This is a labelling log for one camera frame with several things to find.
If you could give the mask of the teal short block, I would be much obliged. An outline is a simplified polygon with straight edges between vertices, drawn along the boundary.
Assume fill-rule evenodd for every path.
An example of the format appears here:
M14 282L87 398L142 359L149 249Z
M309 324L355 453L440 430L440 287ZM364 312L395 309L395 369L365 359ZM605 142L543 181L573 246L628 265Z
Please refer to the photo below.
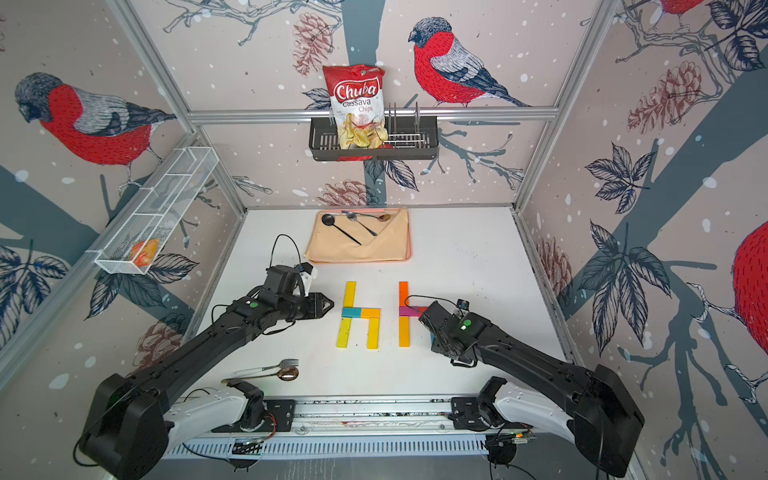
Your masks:
M342 309L342 317L343 318L361 318L362 317L362 309L361 308L355 308L355 307L344 307Z

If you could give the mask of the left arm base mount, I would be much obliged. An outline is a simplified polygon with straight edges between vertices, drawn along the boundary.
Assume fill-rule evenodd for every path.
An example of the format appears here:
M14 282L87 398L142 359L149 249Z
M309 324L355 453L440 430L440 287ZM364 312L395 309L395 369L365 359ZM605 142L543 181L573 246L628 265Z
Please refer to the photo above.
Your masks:
M211 430L212 433L274 433L289 432L295 417L294 399L266 398L264 392L248 381L225 383L236 399L245 400L245 407L235 421Z

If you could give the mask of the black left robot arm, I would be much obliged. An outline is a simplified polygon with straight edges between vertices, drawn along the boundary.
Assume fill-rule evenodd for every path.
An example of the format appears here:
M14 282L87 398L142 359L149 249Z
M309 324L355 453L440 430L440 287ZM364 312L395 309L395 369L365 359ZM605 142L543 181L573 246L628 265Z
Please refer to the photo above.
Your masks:
M284 321L324 317L333 301L312 292L312 267L268 268L264 283L227 305L202 333L162 360L123 377L113 374L96 389L74 454L117 479L140 479L173 448L206 431L247 419L260 425L263 393L245 380L228 380L222 394L178 405L196 381L231 353Z

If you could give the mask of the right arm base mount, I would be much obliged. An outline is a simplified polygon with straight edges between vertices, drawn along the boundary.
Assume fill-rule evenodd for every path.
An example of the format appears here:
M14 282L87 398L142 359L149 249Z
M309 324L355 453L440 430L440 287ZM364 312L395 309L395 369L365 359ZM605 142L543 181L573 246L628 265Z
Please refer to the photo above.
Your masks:
M531 425L506 420L494 406L496 394L508 383L502 377L491 377L474 397L452 397L448 419L455 430L484 432L489 429L522 428L530 430Z

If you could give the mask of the yellow long block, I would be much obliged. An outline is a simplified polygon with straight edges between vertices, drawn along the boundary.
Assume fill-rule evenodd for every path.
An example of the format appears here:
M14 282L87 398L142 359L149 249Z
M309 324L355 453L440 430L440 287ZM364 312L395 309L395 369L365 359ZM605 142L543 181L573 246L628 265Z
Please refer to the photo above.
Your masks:
M379 348L380 319L371 317L368 325L367 349L377 350Z

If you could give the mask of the orange long block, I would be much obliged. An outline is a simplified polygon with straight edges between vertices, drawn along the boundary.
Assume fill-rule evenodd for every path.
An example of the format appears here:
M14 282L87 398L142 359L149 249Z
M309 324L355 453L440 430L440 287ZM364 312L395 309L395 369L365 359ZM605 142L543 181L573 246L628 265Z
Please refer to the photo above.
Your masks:
M409 317L398 318L398 345L400 348L409 348L411 345Z

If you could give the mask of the small orange yellow block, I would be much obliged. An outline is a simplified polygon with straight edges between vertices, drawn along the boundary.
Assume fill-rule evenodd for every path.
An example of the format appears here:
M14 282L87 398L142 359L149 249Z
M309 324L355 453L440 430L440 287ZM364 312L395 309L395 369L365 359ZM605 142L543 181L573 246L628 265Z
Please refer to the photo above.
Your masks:
M378 308L361 308L359 317L361 319L380 319L381 310Z

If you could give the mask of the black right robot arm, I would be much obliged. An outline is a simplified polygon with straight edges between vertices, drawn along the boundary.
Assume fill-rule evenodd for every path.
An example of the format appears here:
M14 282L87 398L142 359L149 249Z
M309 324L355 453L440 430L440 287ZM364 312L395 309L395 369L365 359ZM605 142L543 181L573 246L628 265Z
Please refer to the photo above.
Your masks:
M521 381L533 394L531 400L520 389L506 394L506 380L491 378L476 398L482 425L537 426L573 442L606 475L627 474L645 418L615 371L559 360L483 316L462 309L449 312L438 302L427 307L419 321L433 337L432 351L449 358L452 365L492 366Z

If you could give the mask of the magenta block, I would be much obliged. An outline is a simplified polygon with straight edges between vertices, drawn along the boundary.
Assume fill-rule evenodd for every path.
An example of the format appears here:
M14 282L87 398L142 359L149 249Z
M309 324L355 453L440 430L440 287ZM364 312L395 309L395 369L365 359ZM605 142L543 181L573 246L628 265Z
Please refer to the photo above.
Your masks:
M400 306L398 311L399 317L420 317L422 314L422 311L419 308L409 307L409 306Z

